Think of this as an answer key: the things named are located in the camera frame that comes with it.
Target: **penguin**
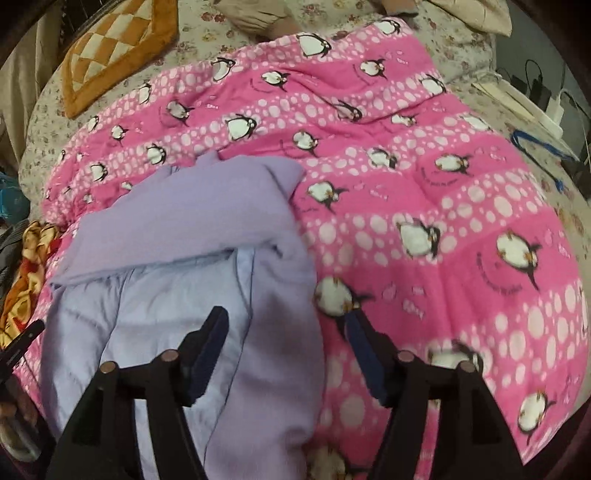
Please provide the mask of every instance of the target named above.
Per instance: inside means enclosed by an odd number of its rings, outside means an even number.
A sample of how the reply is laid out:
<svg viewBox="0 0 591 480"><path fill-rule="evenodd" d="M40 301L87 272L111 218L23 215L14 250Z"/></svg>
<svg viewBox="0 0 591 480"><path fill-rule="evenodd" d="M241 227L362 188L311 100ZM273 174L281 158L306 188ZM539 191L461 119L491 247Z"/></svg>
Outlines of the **penguin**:
<svg viewBox="0 0 591 480"><path fill-rule="evenodd" d="M443 350L440 352L429 350L428 360L429 363L435 367L451 369L457 368L461 362L468 361L476 367L476 370L478 370L478 373L481 375L484 371L484 360L482 359L482 356L458 340L452 341L451 350Z"/></svg>
<svg viewBox="0 0 591 480"><path fill-rule="evenodd" d="M319 37L315 33L302 33L297 35L297 39L300 42L304 57L320 55L320 58L323 58L332 50L332 46L330 46L328 40Z"/></svg>
<svg viewBox="0 0 591 480"><path fill-rule="evenodd" d="M236 61L231 59L225 59L218 57L212 61L213 77L214 82L219 82L228 76L230 71L236 66Z"/></svg>
<svg viewBox="0 0 591 480"><path fill-rule="evenodd" d="M289 73L281 73L277 70L272 70L270 72L263 73L261 75L261 78L269 85L273 87L279 87L281 90L285 92L283 86L287 83L287 78L289 77L289 75Z"/></svg>
<svg viewBox="0 0 591 480"><path fill-rule="evenodd" d="M355 123L361 120L363 117L361 110L359 110L357 107L349 105L342 100L339 100L339 103L333 106L336 108L340 119L351 120L353 123Z"/></svg>
<svg viewBox="0 0 591 480"><path fill-rule="evenodd" d="M396 20L392 20L390 18L378 20L374 23L374 25L378 27L380 32L382 32L384 35L400 35L402 32L402 25Z"/></svg>
<svg viewBox="0 0 591 480"><path fill-rule="evenodd" d="M86 129L89 132L92 132L98 124L99 124L99 116L95 115L90 120L88 120L88 123L86 124Z"/></svg>
<svg viewBox="0 0 591 480"><path fill-rule="evenodd" d="M416 115L404 116L400 115L399 113L395 113L393 116L390 117L390 121L393 125L404 125L405 127L412 127L413 125L417 124L417 117Z"/></svg>
<svg viewBox="0 0 591 480"><path fill-rule="evenodd" d="M111 128L111 138L117 140L119 145L122 145L122 141L125 138L125 134L128 132L128 129L123 128L121 125L115 125Z"/></svg>
<svg viewBox="0 0 591 480"><path fill-rule="evenodd" d="M412 223L398 223L398 231L402 244L410 258L437 256L441 230L436 226L425 226L421 220L413 219Z"/></svg>
<svg viewBox="0 0 591 480"><path fill-rule="evenodd" d="M314 149L318 146L318 139L314 138L305 130L296 132L293 136L293 142L294 145L300 150L310 152L315 157L317 156Z"/></svg>
<svg viewBox="0 0 591 480"><path fill-rule="evenodd" d="M180 120L182 123L187 125L187 120L189 119L190 112L195 110L194 107L184 106L182 103L173 100L169 102L166 106L167 112L177 120Z"/></svg>
<svg viewBox="0 0 591 480"><path fill-rule="evenodd" d="M531 436L539 428L552 405L556 405L556 402L549 401L548 395L542 390L528 395L521 403L517 426L521 433L527 435L527 445L530 444Z"/></svg>
<svg viewBox="0 0 591 480"><path fill-rule="evenodd" d="M395 154L386 152L385 150L373 147L367 151L369 157L369 164L374 168L388 167L392 170L396 169L398 159Z"/></svg>
<svg viewBox="0 0 591 480"><path fill-rule="evenodd" d="M95 163L90 166L90 173L92 174L92 181L101 181L105 179L109 172L102 163Z"/></svg>
<svg viewBox="0 0 591 480"><path fill-rule="evenodd" d="M306 458L306 480L353 480L368 469L353 467L335 448L324 445L310 452Z"/></svg>
<svg viewBox="0 0 591 480"><path fill-rule="evenodd" d="M370 295L355 293L338 277L323 278L316 284L314 290L314 302L317 308L334 319L338 319L352 310L360 309L364 301L371 299L373 297Z"/></svg>
<svg viewBox="0 0 591 480"><path fill-rule="evenodd" d="M146 82L140 88L138 88L138 102L140 105L147 103L152 94L152 86Z"/></svg>
<svg viewBox="0 0 591 480"><path fill-rule="evenodd" d="M386 78L386 75L384 75L384 59L365 60L359 68L364 74L370 77Z"/></svg>
<svg viewBox="0 0 591 480"><path fill-rule="evenodd" d="M348 192L349 189L336 189L329 181L321 181L314 183L308 187L308 195L310 195L318 203L321 203L328 208L332 213L332 204L339 201L339 196L343 192Z"/></svg>
<svg viewBox="0 0 591 480"><path fill-rule="evenodd" d="M235 142L244 137L252 137L258 124L254 118L237 113L235 118L226 120L226 126L230 134L230 140Z"/></svg>
<svg viewBox="0 0 591 480"><path fill-rule="evenodd" d="M441 95L442 93L447 92L445 84L441 80L435 78L433 75L427 75L425 78L423 78L421 80L421 85L426 91L431 93L431 96Z"/></svg>
<svg viewBox="0 0 591 480"><path fill-rule="evenodd" d="M155 143L146 148L146 155L152 165L158 165L166 161L166 150Z"/></svg>
<svg viewBox="0 0 591 480"><path fill-rule="evenodd" d="M464 175L470 176L468 173L468 167L470 163L470 155L466 155L465 157L460 157L459 155L444 155L439 157L435 161L435 166L440 171L446 171L449 173L462 173Z"/></svg>
<svg viewBox="0 0 591 480"><path fill-rule="evenodd" d="M540 244L530 245L525 238L511 230L496 239L496 252L499 257L514 269L527 274L531 284L538 291L540 288L535 282L534 273L538 268L537 251L540 248L542 248Z"/></svg>
<svg viewBox="0 0 591 480"><path fill-rule="evenodd" d="M469 113L463 113L459 115L459 117L467 122L477 132L487 132L492 130L491 126L480 117L471 115Z"/></svg>

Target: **blue cable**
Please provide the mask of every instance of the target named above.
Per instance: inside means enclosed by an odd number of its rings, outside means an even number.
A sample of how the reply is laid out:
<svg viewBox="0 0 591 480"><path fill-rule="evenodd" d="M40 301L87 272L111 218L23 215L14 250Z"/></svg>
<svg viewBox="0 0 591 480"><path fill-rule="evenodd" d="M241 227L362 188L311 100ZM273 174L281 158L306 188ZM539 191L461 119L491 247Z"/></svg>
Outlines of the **blue cable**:
<svg viewBox="0 0 591 480"><path fill-rule="evenodd" d="M555 146L550 145L549 143L545 143L542 142L542 140L538 140L536 137L533 137L532 135L530 135L529 133L524 132L523 130L515 130L513 132L513 134L511 135L511 143L513 143L513 145L515 146L515 148L517 148L520 152L524 153L525 155L527 155L527 157L536 165L539 166L539 168L545 172L546 175L548 175L552 180L554 180L554 184L556 185L556 190L558 190L560 193L564 192L564 182L558 178L556 178L554 175L552 175L545 167L543 167L526 149L525 147L523 147L520 143L519 143L519 139L522 140L527 140L529 142L535 143L536 145L539 145L543 148L545 148L547 151L549 151L550 153L552 153L552 155L555 155L556 157L560 158L561 160L569 160L569 161L577 161L572 155L568 155L564 152L561 152L560 150L558 150Z"/></svg>

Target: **black cable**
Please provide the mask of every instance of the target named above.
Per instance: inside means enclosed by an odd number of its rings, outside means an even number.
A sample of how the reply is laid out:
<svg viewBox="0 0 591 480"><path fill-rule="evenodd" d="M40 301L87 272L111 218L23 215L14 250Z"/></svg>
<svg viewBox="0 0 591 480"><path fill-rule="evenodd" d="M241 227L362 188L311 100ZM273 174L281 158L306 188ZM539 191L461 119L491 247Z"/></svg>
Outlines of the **black cable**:
<svg viewBox="0 0 591 480"><path fill-rule="evenodd" d="M530 89L531 92L531 82L530 82L530 76L527 73L527 66L531 63L535 63L535 66L538 67L538 70L540 71L540 83L543 85L544 84L544 74L542 73L542 68L540 67L540 64L538 62L536 62L533 59L527 59L527 61L525 62L525 79L527 81L527 86Z"/></svg>

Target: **checkered pattern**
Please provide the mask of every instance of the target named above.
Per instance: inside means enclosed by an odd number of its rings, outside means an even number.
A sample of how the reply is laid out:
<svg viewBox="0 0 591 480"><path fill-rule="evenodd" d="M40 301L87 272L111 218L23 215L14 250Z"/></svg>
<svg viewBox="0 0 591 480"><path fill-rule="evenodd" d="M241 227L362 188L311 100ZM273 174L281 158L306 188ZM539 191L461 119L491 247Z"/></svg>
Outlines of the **checkered pattern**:
<svg viewBox="0 0 591 480"><path fill-rule="evenodd" d="M72 88L77 92L151 33L152 0L126 0L72 46Z"/></svg>

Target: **pink blanket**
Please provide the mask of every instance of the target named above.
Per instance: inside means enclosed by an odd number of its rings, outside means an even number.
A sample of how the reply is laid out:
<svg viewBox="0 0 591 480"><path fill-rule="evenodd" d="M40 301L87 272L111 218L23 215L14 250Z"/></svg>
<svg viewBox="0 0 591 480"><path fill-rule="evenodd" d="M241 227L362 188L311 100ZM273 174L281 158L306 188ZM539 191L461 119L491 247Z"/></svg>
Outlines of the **pink blanket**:
<svg viewBox="0 0 591 480"><path fill-rule="evenodd" d="M336 319L354 308L425 360L473 361L525 460L569 416L588 323L562 225L517 151L446 92L401 21L178 67L91 119L47 186L46 219L67 229L48 274L81 216L208 149L286 155L307 169L293 209L316 259L327 365L312 445L347 458L332 462L335 473L371 465L388 418L339 332ZM232 191L220 185L219 195ZM44 289L34 319L50 300ZM38 403L41 346L20 370ZM436 419L433 406L417 478L428 476ZM327 465L313 465L310 478Z"/></svg>

